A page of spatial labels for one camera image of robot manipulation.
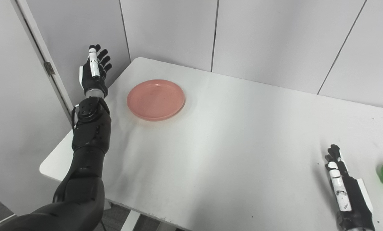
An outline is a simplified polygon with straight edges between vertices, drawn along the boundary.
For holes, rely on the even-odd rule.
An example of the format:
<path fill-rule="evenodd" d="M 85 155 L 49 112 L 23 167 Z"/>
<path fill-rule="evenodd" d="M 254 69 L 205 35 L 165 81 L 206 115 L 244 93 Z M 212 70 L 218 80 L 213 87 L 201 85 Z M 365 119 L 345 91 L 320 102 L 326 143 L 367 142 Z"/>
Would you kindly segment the black and white right hand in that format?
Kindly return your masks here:
<path fill-rule="evenodd" d="M 340 148 L 331 144 L 325 168 L 337 203 L 336 220 L 341 231 L 374 231 L 372 203 L 362 178 L 352 177 Z"/>

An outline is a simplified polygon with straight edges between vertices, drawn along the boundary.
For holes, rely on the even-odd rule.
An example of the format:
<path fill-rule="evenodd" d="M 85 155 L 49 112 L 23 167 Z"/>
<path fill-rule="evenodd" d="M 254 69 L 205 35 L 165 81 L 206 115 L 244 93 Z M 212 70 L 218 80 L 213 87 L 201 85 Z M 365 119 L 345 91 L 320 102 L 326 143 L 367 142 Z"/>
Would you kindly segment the black and white left hand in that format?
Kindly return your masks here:
<path fill-rule="evenodd" d="M 96 55 L 96 64 L 98 74 L 93 74 L 92 59 Z M 110 63 L 111 57 L 108 55 L 107 49 L 102 49 L 100 44 L 92 44 L 89 46 L 89 56 L 86 63 L 79 67 L 79 82 L 83 88 L 86 98 L 89 97 L 88 92 L 98 90 L 101 92 L 100 97 L 106 98 L 108 96 L 108 88 L 105 85 L 107 73 L 112 68 Z"/>

